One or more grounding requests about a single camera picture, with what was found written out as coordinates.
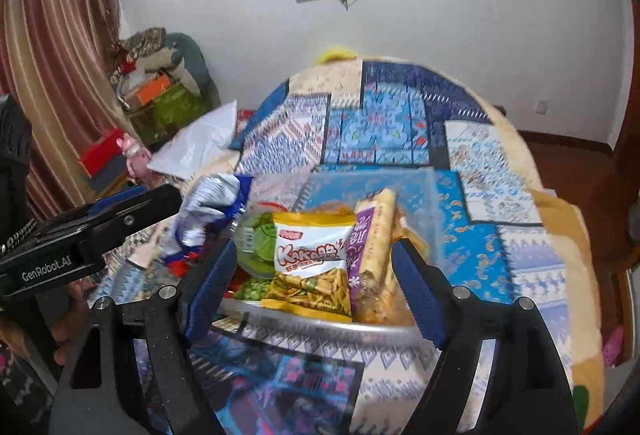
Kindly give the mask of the person's left hand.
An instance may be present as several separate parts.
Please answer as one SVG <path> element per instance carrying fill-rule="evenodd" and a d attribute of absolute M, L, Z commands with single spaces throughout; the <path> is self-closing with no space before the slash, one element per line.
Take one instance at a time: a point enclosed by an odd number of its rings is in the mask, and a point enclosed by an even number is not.
<path fill-rule="evenodd" d="M 68 304 L 65 313 L 53 322 L 51 334 L 58 348 L 53 354 L 54 361 L 64 366 L 70 345 L 85 321 L 89 311 L 87 296 L 96 288 L 96 283 L 85 277 L 66 285 Z"/>

